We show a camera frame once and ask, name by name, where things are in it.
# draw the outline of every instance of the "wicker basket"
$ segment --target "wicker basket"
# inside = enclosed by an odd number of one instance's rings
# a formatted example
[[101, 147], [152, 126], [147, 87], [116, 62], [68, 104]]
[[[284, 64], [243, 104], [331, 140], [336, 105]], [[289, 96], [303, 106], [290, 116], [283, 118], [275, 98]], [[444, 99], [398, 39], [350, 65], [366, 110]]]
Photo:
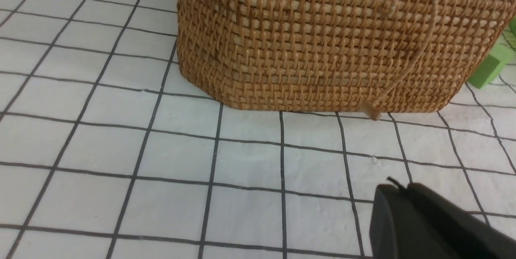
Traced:
[[239, 109], [433, 112], [514, 0], [178, 0], [181, 73]]

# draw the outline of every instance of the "grid pattern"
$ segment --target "grid pattern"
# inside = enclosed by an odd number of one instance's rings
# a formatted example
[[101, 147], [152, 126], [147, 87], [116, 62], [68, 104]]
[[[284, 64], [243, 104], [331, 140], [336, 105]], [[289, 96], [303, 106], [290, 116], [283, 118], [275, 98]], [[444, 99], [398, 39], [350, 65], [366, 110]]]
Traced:
[[516, 63], [433, 114], [240, 112], [175, 1], [0, 0], [0, 257], [370, 258], [388, 175], [516, 237]]

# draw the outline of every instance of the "table surface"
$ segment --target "table surface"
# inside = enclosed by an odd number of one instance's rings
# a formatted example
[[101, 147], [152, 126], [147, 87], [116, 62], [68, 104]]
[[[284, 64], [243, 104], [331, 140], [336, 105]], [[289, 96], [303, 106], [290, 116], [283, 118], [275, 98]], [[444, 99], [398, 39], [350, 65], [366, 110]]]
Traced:
[[516, 237], [516, 63], [437, 113], [244, 112], [175, 3], [0, 0], [0, 259], [366, 258], [388, 175]]

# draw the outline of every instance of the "rattan weave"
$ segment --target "rattan weave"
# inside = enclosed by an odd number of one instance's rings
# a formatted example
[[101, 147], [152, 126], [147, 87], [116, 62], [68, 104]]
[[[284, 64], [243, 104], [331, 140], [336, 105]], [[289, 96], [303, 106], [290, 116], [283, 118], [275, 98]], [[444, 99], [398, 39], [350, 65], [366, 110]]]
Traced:
[[353, 112], [364, 102], [439, 110], [516, 15], [515, 0], [178, 0], [177, 8], [189, 81], [231, 107], [305, 112]]

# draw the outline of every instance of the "white surface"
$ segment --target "white surface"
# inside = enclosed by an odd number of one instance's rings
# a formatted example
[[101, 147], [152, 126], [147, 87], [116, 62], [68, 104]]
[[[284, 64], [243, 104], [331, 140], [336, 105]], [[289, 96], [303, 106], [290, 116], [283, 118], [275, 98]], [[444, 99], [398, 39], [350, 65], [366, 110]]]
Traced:
[[439, 113], [339, 113], [342, 135], [186, 81], [175, 6], [0, 0], [0, 259], [367, 258], [388, 175], [516, 237], [514, 63]]

